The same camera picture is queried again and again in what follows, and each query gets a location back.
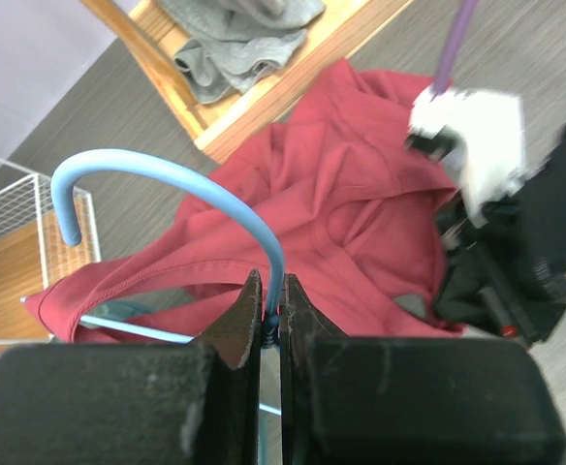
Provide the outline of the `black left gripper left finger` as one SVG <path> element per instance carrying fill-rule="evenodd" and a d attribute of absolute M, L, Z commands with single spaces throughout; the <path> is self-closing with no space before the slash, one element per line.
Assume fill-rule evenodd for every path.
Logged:
<path fill-rule="evenodd" d="M 254 464 L 262 282 L 181 344 L 0 354 L 0 464 Z"/>

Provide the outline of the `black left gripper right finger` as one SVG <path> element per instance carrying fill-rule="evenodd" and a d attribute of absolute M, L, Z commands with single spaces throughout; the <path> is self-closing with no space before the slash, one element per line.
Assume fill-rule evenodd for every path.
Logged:
<path fill-rule="evenodd" d="M 533 358 L 496 338 L 344 334 L 287 275 L 287 464 L 557 464 L 566 432 Z"/>

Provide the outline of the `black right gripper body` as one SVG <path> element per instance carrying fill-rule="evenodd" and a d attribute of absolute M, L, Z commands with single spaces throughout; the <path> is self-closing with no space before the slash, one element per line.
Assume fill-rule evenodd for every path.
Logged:
<path fill-rule="evenodd" d="M 541 169 L 482 217 L 473 226 L 461 198 L 437 214 L 447 265 L 434 313 L 527 346 L 547 340 L 566 312 L 566 124 Z"/>

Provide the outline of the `red tank top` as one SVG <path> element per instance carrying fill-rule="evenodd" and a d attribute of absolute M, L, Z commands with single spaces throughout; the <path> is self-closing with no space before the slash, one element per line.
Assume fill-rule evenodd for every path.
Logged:
<path fill-rule="evenodd" d="M 289 119 L 247 139 L 211 179 L 270 227 L 309 300 L 349 335 L 457 337 L 462 328 L 417 318 L 397 299 L 436 297 L 445 257 L 434 223 L 455 193 L 443 168 L 409 150 L 410 109 L 426 76 L 326 68 Z M 269 275 L 267 255 L 240 224 L 193 196 L 138 253 L 89 264 L 25 300 L 68 342 L 128 342 L 79 317 L 133 295 L 181 288 L 188 304 L 134 318 L 137 326 L 197 335 L 237 299 L 248 274 Z"/>

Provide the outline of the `light blue hanger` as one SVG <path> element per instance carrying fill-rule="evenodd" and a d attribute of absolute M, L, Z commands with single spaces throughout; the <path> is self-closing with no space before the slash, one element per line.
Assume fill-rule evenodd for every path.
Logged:
<path fill-rule="evenodd" d="M 123 149 L 85 151 L 65 160 L 50 180 L 57 224 L 64 242 L 70 246 L 81 241 L 73 201 L 74 186 L 80 178 L 97 171 L 125 171 L 159 180 L 191 193 L 242 225 L 260 244 L 269 261 L 269 280 L 267 283 L 261 280 L 261 346 L 273 339 L 285 258 L 274 233 L 248 205 L 210 179 L 164 159 Z M 62 344 L 188 344 L 199 335 L 191 337 L 174 329 L 157 329 L 148 314 L 137 323 L 91 315 L 95 307 L 117 302 L 129 292 L 142 293 L 152 285 L 189 286 L 210 278 L 222 280 L 234 276 L 242 277 L 245 283 L 248 275 L 257 271 L 235 262 L 206 260 L 181 252 L 178 243 L 177 235 L 169 232 L 148 250 L 126 261 L 86 265 L 30 295 L 26 306 L 49 331 L 62 339 Z M 215 321 L 231 305 L 218 306 Z M 194 317 L 204 324 L 201 334 L 215 322 L 206 322 L 203 308 L 196 309 Z"/>

